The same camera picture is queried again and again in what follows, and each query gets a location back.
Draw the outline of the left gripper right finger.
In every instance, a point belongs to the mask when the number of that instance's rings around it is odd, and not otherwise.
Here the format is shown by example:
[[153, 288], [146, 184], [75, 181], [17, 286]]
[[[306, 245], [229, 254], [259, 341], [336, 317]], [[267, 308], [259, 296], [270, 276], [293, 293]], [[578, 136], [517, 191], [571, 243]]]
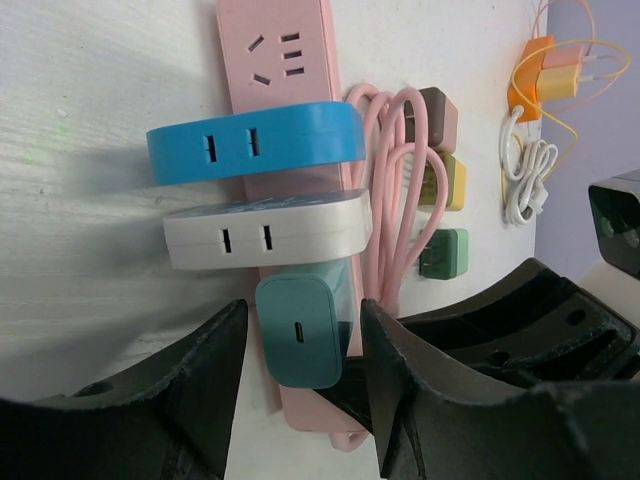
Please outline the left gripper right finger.
[[428, 344], [372, 300], [361, 333], [383, 478], [638, 477], [637, 383], [515, 387]]

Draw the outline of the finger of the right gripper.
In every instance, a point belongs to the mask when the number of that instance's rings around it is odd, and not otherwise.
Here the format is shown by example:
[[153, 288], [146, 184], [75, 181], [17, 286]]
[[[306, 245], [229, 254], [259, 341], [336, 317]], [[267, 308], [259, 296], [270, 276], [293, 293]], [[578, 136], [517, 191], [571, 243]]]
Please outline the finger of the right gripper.
[[[633, 382], [639, 370], [638, 328], [533, 259], [466, 300], [397, 321], [475, 371], [522, 389]], [[373, 433], [364, 353], [322, 396]]]

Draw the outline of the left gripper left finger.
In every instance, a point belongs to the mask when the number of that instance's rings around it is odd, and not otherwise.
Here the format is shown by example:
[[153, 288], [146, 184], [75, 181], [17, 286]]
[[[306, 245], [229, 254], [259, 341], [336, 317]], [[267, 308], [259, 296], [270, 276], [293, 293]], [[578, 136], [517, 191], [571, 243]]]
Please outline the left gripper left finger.
[[2, 400], [2, 478], [223, 478], [247, 333], [236, 300], [73, 395]]

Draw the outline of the green plug cube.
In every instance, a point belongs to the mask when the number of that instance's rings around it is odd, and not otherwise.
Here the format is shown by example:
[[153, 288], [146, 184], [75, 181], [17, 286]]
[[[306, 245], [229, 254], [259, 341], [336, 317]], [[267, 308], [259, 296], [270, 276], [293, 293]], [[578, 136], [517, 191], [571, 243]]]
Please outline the green plug cube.
[[469, 267], [469, 233], [466, 229], [437, 229], [418, 258], [422, 278], [450, 280]]

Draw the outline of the teal usb charger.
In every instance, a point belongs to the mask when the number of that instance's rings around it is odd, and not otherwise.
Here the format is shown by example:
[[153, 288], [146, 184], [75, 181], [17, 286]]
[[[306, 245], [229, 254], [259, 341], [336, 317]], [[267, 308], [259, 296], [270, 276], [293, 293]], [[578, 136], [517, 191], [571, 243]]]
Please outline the teal usb charger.
[[350, 260], [283, 267], [261, 280], [255, 303], [277, 383], [324, 389], [340, 380], [357, 316]]

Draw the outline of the yellow plug cube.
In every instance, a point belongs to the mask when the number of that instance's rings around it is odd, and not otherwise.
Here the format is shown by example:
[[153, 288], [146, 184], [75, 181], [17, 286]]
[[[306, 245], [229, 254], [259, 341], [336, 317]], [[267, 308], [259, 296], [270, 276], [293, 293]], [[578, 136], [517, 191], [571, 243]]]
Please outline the yellow plug cube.
[[[467, 169], [462, 162], [450, 153], [440, 152], [439, 157], [444, 164], [448, 182], [445, 209], [447, 211], [460, 211], [465, 205]], [[433, 167], [427, 164], [418, 205], [424, 208], [433, 207], [437, 198], [437, 176]]]

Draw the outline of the pink brown plug cube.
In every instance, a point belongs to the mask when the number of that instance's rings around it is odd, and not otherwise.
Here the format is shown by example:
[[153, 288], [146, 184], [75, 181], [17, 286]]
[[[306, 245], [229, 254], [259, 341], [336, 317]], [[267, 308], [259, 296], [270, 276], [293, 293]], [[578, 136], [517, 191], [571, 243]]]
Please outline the pink brown plug cube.
[[428, 145], [436, 152], [453, 154], [457, 145], [458, 109], [437, 87], [419, 89], [428, 114]]

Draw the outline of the white adapter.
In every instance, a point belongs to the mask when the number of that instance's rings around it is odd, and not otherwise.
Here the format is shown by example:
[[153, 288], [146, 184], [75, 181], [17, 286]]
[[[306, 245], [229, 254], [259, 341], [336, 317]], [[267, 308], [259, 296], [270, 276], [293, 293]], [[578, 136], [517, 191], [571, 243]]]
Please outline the white adapter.
[[366, 189], [203, 206], [163, 219], [172, 266], [221, 270], [319, 263], [363, 252]]

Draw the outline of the blue adapter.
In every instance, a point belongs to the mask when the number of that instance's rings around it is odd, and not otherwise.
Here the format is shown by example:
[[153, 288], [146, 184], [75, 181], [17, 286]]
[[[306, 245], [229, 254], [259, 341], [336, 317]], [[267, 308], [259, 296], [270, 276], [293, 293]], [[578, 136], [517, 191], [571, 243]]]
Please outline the blue adapter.
[[311, 102], [209, 118], [146, 133], [154, 180], [186, 184], [360, 161], [363, 121], [354, 106]]

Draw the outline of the pink power strip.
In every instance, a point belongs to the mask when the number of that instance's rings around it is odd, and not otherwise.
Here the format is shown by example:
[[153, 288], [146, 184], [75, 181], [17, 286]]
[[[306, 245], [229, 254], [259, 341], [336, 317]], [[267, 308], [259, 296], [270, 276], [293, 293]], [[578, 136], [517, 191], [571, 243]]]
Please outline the pink power strip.
[[222, 1], [222, 53], [239, 153], [248, 165], [246, 211], [235, 231], [259, 271], [255, 308], [266, 365], [287, 423], [327, 434], [349, 452], [363, 424], [320, 396], [360, 351], [360, 302], [398, 307], [412, 263], [437, 228], [411, 239], [424, 168], [447, 178], [428, 143], [421, 93], [363, 84], [340, 95], [325, 1]]

